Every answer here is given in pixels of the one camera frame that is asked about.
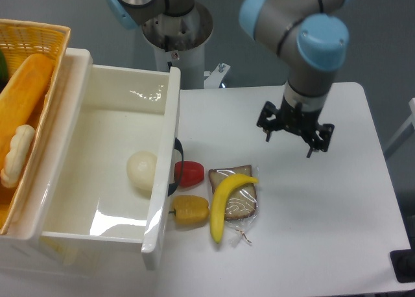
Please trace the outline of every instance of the gray wall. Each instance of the gray wall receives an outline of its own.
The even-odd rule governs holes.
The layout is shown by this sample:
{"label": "gray wall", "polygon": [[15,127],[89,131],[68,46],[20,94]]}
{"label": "gray wall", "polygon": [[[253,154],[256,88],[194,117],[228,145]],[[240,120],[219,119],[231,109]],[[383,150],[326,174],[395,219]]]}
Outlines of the gray wall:
{"label": "gray wall", "polygon": [[[206,45],[206,69],[219,62],[231,65],[228,85],[283,84],[287,66],[242,32],[237,15],[242,0],[197,0],[214,19]],[[354,81],[366,91],[382,146],[409,116],[415,97],[414,0],[354,0],[335,15],[350,30],[351,43],[337,81]],[[88,49],[103,65],[155,69],[152,50],[141,32],[125,31],[105,0],[0,0],[0,18],[67,25],[70,47]],[[415,137],[388,161],[399,203],[415,214]]]}

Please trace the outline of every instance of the packaged bread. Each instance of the packaged bread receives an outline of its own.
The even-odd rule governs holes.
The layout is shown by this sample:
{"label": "packaged bread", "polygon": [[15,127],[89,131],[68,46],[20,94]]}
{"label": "packaged bread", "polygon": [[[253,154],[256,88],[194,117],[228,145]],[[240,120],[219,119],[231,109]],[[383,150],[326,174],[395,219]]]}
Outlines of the packaged bread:
{"label": "packaged bread", "polygon": [[[252,176],[252,166],[243,165],[223,169],[211,169],[208,172],[212,193],[217,186],[231,174]],[[254,184],[244,185],[231,194],[226,204],[225,219],[239,220],[251,217],[257,209],[257,191]]]}

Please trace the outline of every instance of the drawer handle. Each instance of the drawer handle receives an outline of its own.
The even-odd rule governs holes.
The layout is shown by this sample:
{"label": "drawer handle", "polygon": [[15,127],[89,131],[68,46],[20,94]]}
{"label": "drawer handle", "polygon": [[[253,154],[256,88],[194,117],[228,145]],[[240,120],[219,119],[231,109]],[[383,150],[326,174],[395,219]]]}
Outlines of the drawer handle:
{"label": "drawer handle", "polygon": [[180,170],[179,179],[177,179],[176,182],[169,184],[169,190],[167,191],[167,196],[171,196],[177,190],[177,187],[179,186],[179,183],[182,180],[182,175],[183,175],[183,167],[184,167],[183,147],[182,147],[182,143],[177,138],[174,140],[174,149],[180,152],[180,154],[182,155],[182,168]]}

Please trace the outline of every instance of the yellow basket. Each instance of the yellow basket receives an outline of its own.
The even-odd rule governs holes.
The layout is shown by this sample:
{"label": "yellow basket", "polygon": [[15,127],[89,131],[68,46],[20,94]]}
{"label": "yellow basket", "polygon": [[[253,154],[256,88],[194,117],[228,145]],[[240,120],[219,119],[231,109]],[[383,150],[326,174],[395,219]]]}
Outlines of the yellow basket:
{"label": "yellow basket", "polygon": [[65,55],[71,29],[64,26],[0,19],[0,50],[4,54],[9,78],[31,54],[41,53],[54,62],[49,88],[44,99],[38,103],[28,124],[36,129],[30,156],[23,170],[19,185],[15,189],[5,189],[0,185],[0,235],[6,234],[13,216],[21,209],[29,190],[31,178],[36,168],[36,153],[42,145],[40,142],[45,119],[53,101],[56,80]]}

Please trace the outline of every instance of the open drawer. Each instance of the open drawer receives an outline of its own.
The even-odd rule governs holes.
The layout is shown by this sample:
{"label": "open drawer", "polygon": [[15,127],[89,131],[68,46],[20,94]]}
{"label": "open drawer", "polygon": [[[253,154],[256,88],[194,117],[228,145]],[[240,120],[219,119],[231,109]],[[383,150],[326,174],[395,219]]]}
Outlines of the open drawer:
{"label": "open drawer", "polygon": [[[93,65],[84,74],[82,88],[62,88],[73,93],[67,103],[78,106],[56,113],[43,152],[47,161],[40,160],[27,205],[5,237],[31,239],[57,256],[103,248],[133,251],[154,270],[169,211],[180,70]],[[158,157],[151,193],[127,177],[127,160],[140,150]]]}

